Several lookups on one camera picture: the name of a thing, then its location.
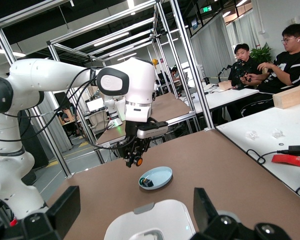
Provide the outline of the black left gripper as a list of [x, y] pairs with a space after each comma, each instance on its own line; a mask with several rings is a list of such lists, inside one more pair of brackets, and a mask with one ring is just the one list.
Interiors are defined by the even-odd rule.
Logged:
[[117, 144], [118, 154], [128, 168], [132, 166], [131, 153], [135, 149], [135, 155], [141, 157], [150, 146], [151, 137], [146, 136], [146, 131], [153, 127], [153, 123], [148, 120], [147, 122], [125, 121], [125, 136], [126, 141], [120, 141]]

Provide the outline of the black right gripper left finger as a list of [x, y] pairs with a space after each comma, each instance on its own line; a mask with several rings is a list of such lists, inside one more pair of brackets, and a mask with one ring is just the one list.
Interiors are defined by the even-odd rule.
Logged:
[[0, 240], [62, 240], [80, 211], [80, 187], [69, 186], [46, 211], [37, 210], [14, 226], [0, 221]]

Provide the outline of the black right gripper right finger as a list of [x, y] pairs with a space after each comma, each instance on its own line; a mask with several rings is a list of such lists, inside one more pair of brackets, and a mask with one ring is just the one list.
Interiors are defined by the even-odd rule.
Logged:
[[194, 188], [193, 214], [198, 232], [193, 240], [289, 240], [291, 237], [279, 226], [259, 222], [253, 229], [242, 224], [237, 215], [216, 210], [204, 188]]

